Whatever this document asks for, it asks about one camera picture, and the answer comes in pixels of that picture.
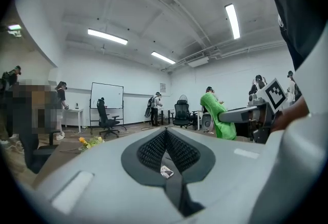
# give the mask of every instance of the ceiling light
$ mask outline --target ceiling light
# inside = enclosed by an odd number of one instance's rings
[[[152,55],[153,56],[156,56],[156,57],[158,57],[158,58],[160,58],[160,59],[162,59],[162,60],[164,60],[164,61],[166,61],[166,62],[168,62],[168,63],[170,63],[172,65],[175,64],[175,61],[172,61],[172,60],[166,58],[165,56],[162,56],[162,55],[160,55],[160,54],[158,54],[156,52],[152,52]]]
[[[101,37],[101,38],[104,38],[104,39],[108,39],[108,40],[111,40],[111,41],[114,41],[114,42],[117,42],[117,43],[120,43],[120,44],[123,44],[123,45],[126,45],[128,43],[128,40],[125,40],[123,38],[120,38],[120,37],[117,37],[117,36],[114,36],[114,35],[111,35],[111,34],[99,32],[99,31],[96,31],[96,30],[93,30],[93,29],[88,29],[88,34],[98,36],[98,37]]]
[[[236,15],[234,5],[233,4],[226,5],[225,9],[228,13],[228,17],[229,17],[229,20],[230,20],[232,32],[234,34],[234,39],[240,38],[238,19],[237,19],[237,15]]]
[[[10,26],[8,26],[8,28],[10,30],[19,30],[19,29],[21,29],[21,26],[20,25],[10,25]]]

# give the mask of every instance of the wooden floor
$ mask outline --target wooden floor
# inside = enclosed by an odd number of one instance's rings
[[[127,130],[124,128],[116,128],[120,131],[119,137],[125,137],[128,135],[131,135],[136,132],[145,131],[152,129],[154,127],[150,127],[148,123],[144,124],[136,124],[136,125],[130,125],[126,126]],[[63,140],[57,141],[54,139],[54,145],[58,145],[61,141],[69,141],[69,142],[75,142],[78,141],[80,137],[84,137],[86,140],[92,136],[98,136],[99,132],[103,129],[93,129],[93,135],[90,134],[90,129],[85,129],[81,132],[81,134],[78,133],[77,128],[63,128],[63,131],[65,132],[65,138]],[[203,133],[200,131],[193,131],[196,133],[200,133],[207,136],[215,137],[215,134],[208,134]],[[110,134],[107,136],[106,141],[110,141],[116,139],[116,136],[113,134]],[[238,141],[249,141],[247,138],[243,137],[237,137]],[[44,146],[49,144],[49,136],[48,135],[39,135],[39,145]],[[9,143],[6,145],[2,145],[2,148],[4,149],[4,154],[8,163],[8,167],[10,168],[13,176],[20,182],[32,185],[36,174],[34,174],[32,171],[30,171],[25,164],[24,161],[24,152],[21,146],[20,141],[18,141],[18,137],[14,139],[10,139]]]

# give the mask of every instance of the green cloth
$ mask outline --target green cloth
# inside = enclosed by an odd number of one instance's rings
[[[216,136],[218,138],[234,140],[236,138],[236,127],[234,123],[220,122],[218,114],[227,112],[227,109],[221,105],[215,98],[215,96],[208,92],[200,99],[200,104],[208,110],[214,120],[214,126]]]

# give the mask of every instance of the air vent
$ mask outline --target air vent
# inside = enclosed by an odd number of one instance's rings
[[[191,61],[197,60],[202,57],[204,57],[204,53],[197,53],[197,54],[187,57],[185,60],[186,60],[186,62],[191,62]]]

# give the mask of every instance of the wall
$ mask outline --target wall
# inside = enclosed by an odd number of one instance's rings
[[[58,32],[55,32],[53,26],[50,25],[48,13],[50,9],[59,8],[60,6],[54,4],[52,7],[49,7],[49,3],[45,3],[45,0],[15,0],[15,5],[23,22],[23,28],[29,32],[38,45],[38,50],[54,67],[58,66],[63,54],[64,47],[60,42],[63,38],[59,37]],[[52,19],[61,19],[62,15],[60,15],[60,12],[61,10],[59,9],[56,12],[54,11],[57,15],[53,15]]]
[[[185,94],[190,111],[200,110],[200,98],[211,86],[228,109],[245,107],[256,75],[264,76],[268,83],[277,78],[287,90],[290,70],[294,67],[287,47],[231,56],[196,68],[185,67],[171,75],[170,105]]]
[[[151,95],[159,91],[160,83],[167,86],[167,92],[162,94],[163,108],[168,105],[171,92],[170,77],[166,73],[129,60],[79,50],[65,53],[63,65],[59,68],[59,80],[67,83],[68,105],[74,107],[78,103],[80,108],[84,108],[86,125],[90,125],[89,99],[93,82],[124,86],[125,124],[148,120],[145,119],[147,102]],[[108,113],[122,118],[120,109],[109,110]],[[98,120],[97,110],[91,110],[91,118]],[[67,119],[69,125],[77,125],[74,114],[68,113]]]
[[[36,84],[46,84],[51,64],[37,51],[30,51],[24,41],[5,34],[0,44],[0,74],[19,65],[22,74],[18,81],[31,79]]]

